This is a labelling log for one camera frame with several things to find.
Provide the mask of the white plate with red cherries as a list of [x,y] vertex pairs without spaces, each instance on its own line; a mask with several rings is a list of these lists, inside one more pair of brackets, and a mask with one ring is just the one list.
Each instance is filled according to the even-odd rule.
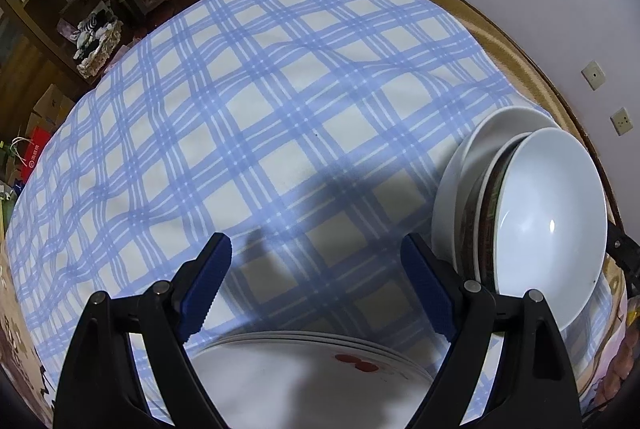
[[230,336],[191,363],[231,428],[403,428],[433,382],[383,345],[309,331]]

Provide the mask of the white bowl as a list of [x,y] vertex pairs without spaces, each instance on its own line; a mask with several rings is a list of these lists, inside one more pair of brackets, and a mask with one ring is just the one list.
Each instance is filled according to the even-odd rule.
[[597,285],[608,233],[602,183],[585,147],[561,129],[529,134],[506,166],[496,212],[496,290],[519,298],[540,291],[562,331]]

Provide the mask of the brown rimmed plate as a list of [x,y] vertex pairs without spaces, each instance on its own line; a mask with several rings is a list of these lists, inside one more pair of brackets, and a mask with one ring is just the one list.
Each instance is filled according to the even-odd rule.
[[491,270],[492,256],[483,256],[484,249],[480,247],[492,224],[492,221],[488,220],[488,201],[490,195],[494,193],[494,187],[500,186],[497,181],[501,167],[510,159],[512,152],[526,137],[528,137],[528,133],[521,133],[510,138],[497,150],[491,160],[484,164],[484,170],[475,180],[462,212],[461,247],[458,252],[460,272],[465,279],[474,279],[474,281],[487,285],[491,290],[495,289]]

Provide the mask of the large white plate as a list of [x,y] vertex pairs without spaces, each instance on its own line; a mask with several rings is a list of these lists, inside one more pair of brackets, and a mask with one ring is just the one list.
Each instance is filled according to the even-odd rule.
[[556,122],[534,108],[505,107],[493,111],[465,137],[454,151],[440,180],[432,215],[431,247],[434,255],[461,272],[460,227],[462,212],[476,180],[498,150],[514,136],[557,128]]

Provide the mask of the tan patterned blanket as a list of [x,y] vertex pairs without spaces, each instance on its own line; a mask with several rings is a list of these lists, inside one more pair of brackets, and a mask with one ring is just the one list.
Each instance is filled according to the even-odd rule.
[[4,235],[1,235],[1,370],[43,427],[51,428],[51,386],[18,304]]

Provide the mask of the blue plaid cloth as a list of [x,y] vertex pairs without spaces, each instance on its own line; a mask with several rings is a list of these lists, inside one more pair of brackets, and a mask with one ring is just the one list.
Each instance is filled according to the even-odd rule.
[[[231,428],[191,359],[263,331],[413,360],[433,382],[404,428],[628,419],[636,388],[605,397],[585,376],[614,310],[606,251],[562,331],[540,291],[503,296],[454,270],[466,307],[451,342],[402,268],[406,235],[432,249],[454,151],[512,106],[554,120],[430,0],[201,0],[169,19],[70,111],[10,220],[53,426]],[[181,343],[171,279],[215,233],[230,269]]]

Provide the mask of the red paper bag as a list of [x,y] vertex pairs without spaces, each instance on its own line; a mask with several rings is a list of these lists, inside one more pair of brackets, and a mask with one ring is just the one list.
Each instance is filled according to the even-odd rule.
[[26,183],[32,171],[46,147],[51,140],[52,133],[41,126],[35,126],[28,137],[15,137],[10,144],[12,155],[17,160],[18,169],[20,169],[20,180]]

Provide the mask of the open cardboard box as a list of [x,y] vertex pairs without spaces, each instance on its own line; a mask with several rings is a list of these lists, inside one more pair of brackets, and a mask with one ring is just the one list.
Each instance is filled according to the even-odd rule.
[[71,98],[66,96],[55,84],[50,84],[42,97],[37,100],[32,111],[56,129],[70,115],[74,106],[75,102]]

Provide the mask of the wicker basket with clothes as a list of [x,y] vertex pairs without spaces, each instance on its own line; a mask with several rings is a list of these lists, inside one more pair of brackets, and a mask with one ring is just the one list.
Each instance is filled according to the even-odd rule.
[[107,8],[92,12],[79,25],[73,60],[81,77],[98,74],[122,38],[122,22]]

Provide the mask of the lower wall socket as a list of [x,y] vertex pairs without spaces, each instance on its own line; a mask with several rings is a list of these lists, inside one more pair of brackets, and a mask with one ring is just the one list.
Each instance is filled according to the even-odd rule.
[[621,107],[619,110],[616,110],[610,117],[610,120],[618,136],[623,136],[634,129],[634,124],[632,123],[629,112],[625,107]]

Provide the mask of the wall socket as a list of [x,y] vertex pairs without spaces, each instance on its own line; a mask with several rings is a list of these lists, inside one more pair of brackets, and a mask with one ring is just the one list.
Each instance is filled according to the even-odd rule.
[[589,62],[582,70],[582,77],[588,82],[592,91],[597,91],[606,81],[603,69],[595,60]]
[[629,112],[625,107],[621,107],[619,110],[616,110],[610,117],[610,120],[618,136],[623,136],[634,129],[634,124],[632,123]]

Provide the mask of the upper wall socket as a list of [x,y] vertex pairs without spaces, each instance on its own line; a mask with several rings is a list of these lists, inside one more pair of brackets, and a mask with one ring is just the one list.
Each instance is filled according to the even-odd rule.
[[582,70],[582,77],[588,82],[592,91],[597,91],[606,81],[603,69],[595,60],[589,62]]

